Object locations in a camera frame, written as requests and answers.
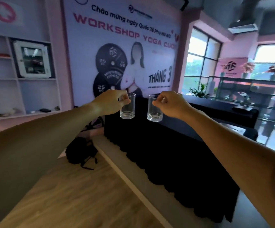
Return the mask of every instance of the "window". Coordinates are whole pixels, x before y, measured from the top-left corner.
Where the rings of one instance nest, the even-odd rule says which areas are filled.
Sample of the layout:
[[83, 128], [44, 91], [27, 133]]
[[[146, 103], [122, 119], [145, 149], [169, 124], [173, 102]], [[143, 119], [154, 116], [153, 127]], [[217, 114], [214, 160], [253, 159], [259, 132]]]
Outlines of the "window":
[[198, 88], [208, 82], [208, 76], [214, 76], [221, 43], [211, 36], [193, 29], [185, 69], [182, 94], [189, 94], [190, 88]]
[[252, 79], [269, 80], [272, 73], [265, 73], [271, 65], [275, 64], [275, 44], [259, 45], [255, 56], [255, 69]]

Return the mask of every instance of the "hand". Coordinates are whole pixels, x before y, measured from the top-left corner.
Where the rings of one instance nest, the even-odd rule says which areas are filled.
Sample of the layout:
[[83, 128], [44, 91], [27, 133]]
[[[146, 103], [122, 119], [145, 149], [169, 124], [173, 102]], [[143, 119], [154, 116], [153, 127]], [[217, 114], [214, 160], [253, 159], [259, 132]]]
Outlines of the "hand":
[[126, 90], [107, 90], [96, 97], [91, 105], [95, 107], [99, 115], [109, 115], [116, 113], [130, 102]]
[[163, 91], [152, 104], [159, 107], [167, 116], [182, 119], [191, 111], [196, 111], [181, 94], [174, 91]]

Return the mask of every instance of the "drinking glass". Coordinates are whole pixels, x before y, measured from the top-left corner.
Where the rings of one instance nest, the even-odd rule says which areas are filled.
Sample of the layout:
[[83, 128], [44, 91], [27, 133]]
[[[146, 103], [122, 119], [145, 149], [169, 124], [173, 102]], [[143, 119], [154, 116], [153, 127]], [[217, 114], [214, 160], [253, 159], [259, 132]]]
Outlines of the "drinking glass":
[[125, 105], [120, 110], [120, 117], [123, 119], [132, 119], [135, 116], [135, 93], [128, 92], [128, 97], [131, 102], [128, 105]]
[[147, 119], [152, 122], [160, 122], [163, 120], [163, 112], [160, 108], [152, 104], [158, 96], [159, 95], [149, 95]]

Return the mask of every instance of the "wooden floor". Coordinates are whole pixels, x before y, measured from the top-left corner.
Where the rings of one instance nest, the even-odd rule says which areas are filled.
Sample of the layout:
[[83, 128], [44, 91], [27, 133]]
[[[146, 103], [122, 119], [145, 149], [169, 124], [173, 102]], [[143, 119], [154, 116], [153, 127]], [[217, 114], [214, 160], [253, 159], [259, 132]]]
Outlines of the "wooden floor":
[[0, 223], [0, 228], [163, 226], [112, 167], [97, 154], [86, 166], [66, 158], [48, 171]]

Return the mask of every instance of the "pink sign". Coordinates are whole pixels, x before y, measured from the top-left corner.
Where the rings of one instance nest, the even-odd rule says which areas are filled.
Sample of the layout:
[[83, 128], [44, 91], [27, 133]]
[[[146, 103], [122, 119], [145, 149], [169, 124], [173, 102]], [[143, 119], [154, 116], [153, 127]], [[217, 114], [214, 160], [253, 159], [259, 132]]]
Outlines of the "pink sign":
[[243, 73], [243, 65], [248, 61], [248, 58], [220, 58], [217, 64], [215, 76], [220, 76], [223, 72], [222, 65], [226, 65], [225, 76], [240, 78]]

